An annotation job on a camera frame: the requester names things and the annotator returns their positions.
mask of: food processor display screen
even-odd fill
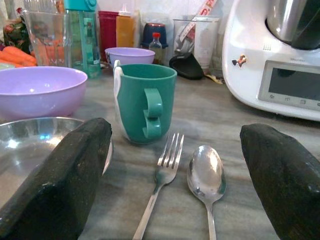
[[[269,92],[320,101],[320,74],[274,67]]]

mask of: stainless steel bowl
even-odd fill
[[[44,117],[0,125],[0,208],[63,137],[82,122],[66,117]],[[110,164],[112,154],[111,142],[103,173]]]

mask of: red container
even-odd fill
[[[114,11],[98,11],[100,23],[100,55],[103,61],[106,61],[105,49],[115,48],[117,46],[116,39],[116,17],[117,12]]]

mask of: orange bottle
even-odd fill
[[[115,20],[116,24],[116,46],[117,47],[134,47],[135,39],[135,19],[131,17],[131,13],[127,11],[124,4],[122,10]]]

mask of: white appliance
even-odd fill
[[[226,85],[251,107],[320,121],[320,49],[277,39],[266,26],[269,7],[269,0],[234,0],[222,50]]]

